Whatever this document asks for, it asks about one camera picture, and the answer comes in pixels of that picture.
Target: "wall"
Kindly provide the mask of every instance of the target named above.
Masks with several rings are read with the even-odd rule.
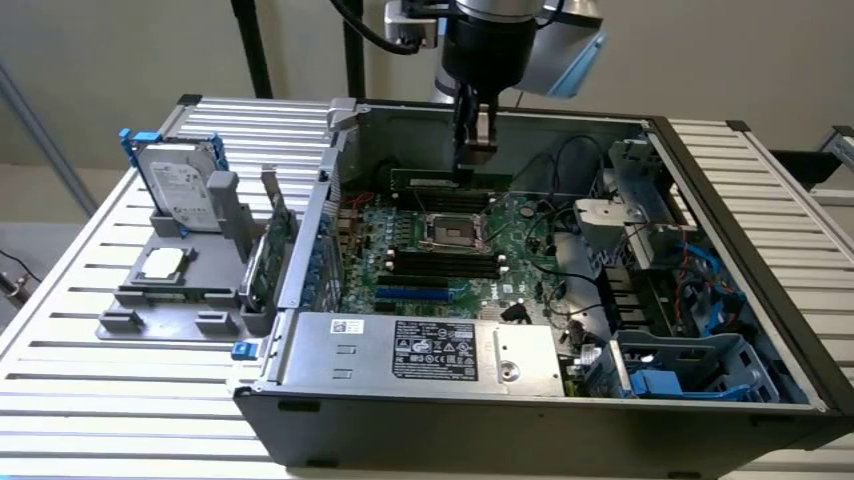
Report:
[[[344,95],[328,2],[258,1],[276,95]],[[383,1],[366,3],[379,30]],[[531,95],[523,106],[738,118],[777,148],[811,148],[831,124],[854,123],[850,0],[600,4],[611,37],[580,96]],[[227,0],[5,0],[3,9],[0,59],[79,166],[120,168],[117,128],[159,126],[181,93],[251,95]],[[366,49],[370,96],[426,99],[436,52]],[[0,108],[0,162],[41,162],[12,123]]]

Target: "slatted aluminum surface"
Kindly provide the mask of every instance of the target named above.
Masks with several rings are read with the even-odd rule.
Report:
[[[180,131],[220,132],[232,167],[242,175],[240,198],[259,218],[270,214],[260,198],[259,165],[271,160],[288,164],[292,155],[314,159],[323,148],[319,123],[291,125],[292,114],[300,120],[316,120],[324,117],[326,106],[205,99],[173,125]],[[314,146],[291,144],[298,136],[314,138]],[[263,143],[254,144],[254,139]],[[299,161],[311,168],[308,158]],[[294,178],[286,175],[280,181],[287,184]],[[97,339],[97,315],[112,301],[109,292],[127,275],[152,232],[151,209],[141,182],[128,172],[0,337],[0,475],[486,478],[288,470],[268,459],[226,390],[226,379],[259,374],[256,365],[232,364],[230,344]],[[854,361],[846,340],[854,332],[843,328],[849,319],[845,314],[817,312],[810,313],[811,321],[817,331],[834,332],[833,338],[823,338],[841,342],[831,346],[845,365]],[[567,432],[570,448],[575,438],[580,438],[578,432]],[[851,479],[854,436],[815,452],[771,453],[727,478]]]

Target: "power supply label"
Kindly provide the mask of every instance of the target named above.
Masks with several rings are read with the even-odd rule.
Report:
[[[476,382],[474,324],[395,322],[391,373],[411,380]]]

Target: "metal table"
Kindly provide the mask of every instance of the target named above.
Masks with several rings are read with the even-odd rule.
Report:
[[[220,133],[232,170],[242,177],[240,199],[252,206],[256,217],[264,218],[270,215],[270,204],[259,180],[260,165],[278,165],[287,204],[299,211],[328,145],[327,109],[328,104],[322,103],[204,98],[196,107],[176,108],[161,131]],[[715,122],[674,121],[674,124],[703,168],[718,172],[710,173],[710,179],[717,178],[722,194],[738,189],[734,186],[738,183],[733,182],[746,181],[739,180],[746,178],[739,175],[727,177],[727,168],[735,169],[733,172],[753,172],[751,175],[767,174],[759,179],[765,182],[779,179],[770,171],[774,165],[762,160],[762,152],[753,143],[705,145],[749,141],[745,134],[727,132],[723,124]],[[742,158],[745,152],[754,154],[753,159]],[[721,158],[721,155],[741,157]],[[802,230],[795,232],[791,228],[819,235],[825,227],[815,232],[815,227],[805,223],[805,219],[815,220],[815,214],[797,211],[795,206],[802,203],[789,198],[793,197],[789,188],[769,185],[753,190],[767,190],[773,198],[765,200],[787,202],[790,212],[801,219],[794,223],[789,222],[791,219],[781,219],[781,225],[791,227],[754,224],[746,230],[749,234],[751,229],[758,232],[755,239],[767,237],[762,232],[778,228],[783,228],[778,237],[793,242],[801,238]],[[761,202],[742,202],[739,208],[771,207]],[[111,291],[127,275],[152,233],[151,209],[141,182],[128,172],[0,337],[0,475],[235,479],[460,477],[286,469],[268,460],[226,390],[227,378],[258,375],[252,364],[232,366],[231,344],[97,339],[97,315],[109,306]],[[805,240],[823,241],[813,236]],[[834,253],[833,249],[818,250]],[[771,262],[779,255],[766,258]],[[790,270],[786,262],[791,261],[795,260],[779,258],[779,265],[771,264],[775,272],[782,272],[781,279],[799,278],[786,276]],[[854,276],[843,269],[829,271],[846,281]],[[786,280],[785,286],[793,289],[790,294],[810,297],[802,300],[807,319],[854,380],[850,301],[854,295],[842,289],[829,294],[833,298],[818,299],[810,296],[815,292],[805,281]],[[771,453],[727,478],[854,479],[854,435],[814,452]]]

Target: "sticker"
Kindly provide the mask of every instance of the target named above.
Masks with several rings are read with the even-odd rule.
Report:
[[[364,320],[355,319],[332,319],[332,326],[330,327],[330,333],[350,333],[360,335],[364,333]]]
[[[394,346],[391,373],[395,377],[478,381],[474,324],[395,322]]]
[[[152,162],[151,173],[175,220],[189,230],[219,231],[214,204],[199,171],[189,165]]]

